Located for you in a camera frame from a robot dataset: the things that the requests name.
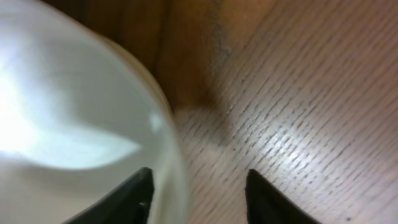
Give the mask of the beige large bowl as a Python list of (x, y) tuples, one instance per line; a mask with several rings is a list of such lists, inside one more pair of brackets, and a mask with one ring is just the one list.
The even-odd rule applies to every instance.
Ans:
[(137, 58), (40, 1), (1, 2), (2, 223), (66, 223), (143, 167), (147, 223), (186, 223), (180, 148)]

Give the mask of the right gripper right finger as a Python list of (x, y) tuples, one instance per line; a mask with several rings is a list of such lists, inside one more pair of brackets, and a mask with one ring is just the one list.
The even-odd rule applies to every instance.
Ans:
[(254, 169), (246, 177), (245, 196), (248, 224), (319, 224)]

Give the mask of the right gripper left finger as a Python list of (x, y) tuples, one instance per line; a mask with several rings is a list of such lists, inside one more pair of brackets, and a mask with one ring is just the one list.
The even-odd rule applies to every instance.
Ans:
[(152, 170), (143, 167), (66, 224), (146, 224), (153, 194)]

